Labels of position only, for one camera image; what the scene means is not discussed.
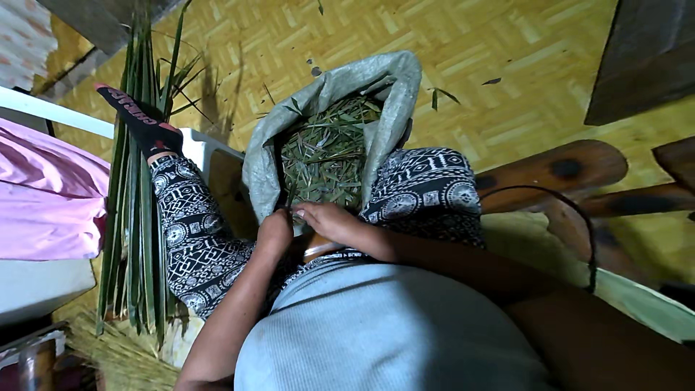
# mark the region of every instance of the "dark cord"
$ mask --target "dark cord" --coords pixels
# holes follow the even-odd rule
[[[510,189],[534,189],[545,191],[546,193],[551,194],[558,200],[561,200],[565,204],[569,205],[572,209],[577,211],[577,213],[579,213],[579,215],[584,219],[584,222],[587,224],[587,229],[589,230],[589,246],[591,247],[591,257],[589,258],[589,263],[587,264],[587,266],[589,267],[589,285],[586,286],[584,290],[589,292],[590,294],[593,294],[594,291],[596,291],[596,268],[598,267],[598,265],[596,262],[596,240],[594,239],[594,224],[591,223],[591,219],[589,218],[589,216],[582,210],[582,208],[579,207],[579,205],[575,204],[572,200],[565,197],[560,192],[546,189],[545,187],[532,186],[529,184],[519,184],[516,186],[507,186],[502,187],[501,189],[492,190],[486,195],[480,197],[480,200],[483,201],[483,199],[487,198],[488,196],[494,193],[499,193],[501,191]]]

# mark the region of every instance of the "foot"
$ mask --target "foot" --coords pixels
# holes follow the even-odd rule
[[[159,122],[143,113],[126,93],[106,84],[96,83],[97,92],[118,111],[142,150],[147,163],[167,155],[182,156],[183,134],[166,122]]]

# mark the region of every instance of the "pink cloth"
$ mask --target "pink cloth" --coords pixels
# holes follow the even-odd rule
[[[104,160],[0,118],[0,259],[96,257],[108,172]]]

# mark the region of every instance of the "pile of leaves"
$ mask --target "pile of leaves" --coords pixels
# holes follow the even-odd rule
[[[152,51],[152,30],[147,3],[138,3],[120,90],[140,103],[146,114],[163,122],[194,102],[172,109],[173,100],[198,73],[190,73],[199,60],[177,66],[183,15],[191,0],[181,9],[169,70],[155,62]],[[125,122],[117,119],[106,208],[106,237],[99,279],[96,332],[104,332],[107,319],[127,317],[138,334],[156,336],[161,345],[167,322],[188,314],[172,295],[166,281],[166,249],[152,179],[142,152],[127,131]]]
[[[285,106],[302,115],[297,101]],[[366,159],[364,126],[379,120],[381,102],[349,96],[311,117],[302,117],[275,137],[276,161],[284,173],[286,203],[335,202],[347,209],[361,206],[362,170]]]

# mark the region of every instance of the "black and white patterned pants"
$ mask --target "black and white patterned pants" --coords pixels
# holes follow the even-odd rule
[[[163,157],[151,170],[163,213],[169,287],[207,319],[243,270],[255,242],[232,237],[191,160]],[[359,218],[395,232],[483,247],[474,185],[466,158],[454,150],[396,150],[379,168],[372,199]],[[345,258],[368,257],[348,248],[299,267],[281,263],[269,297],[313,267]]]

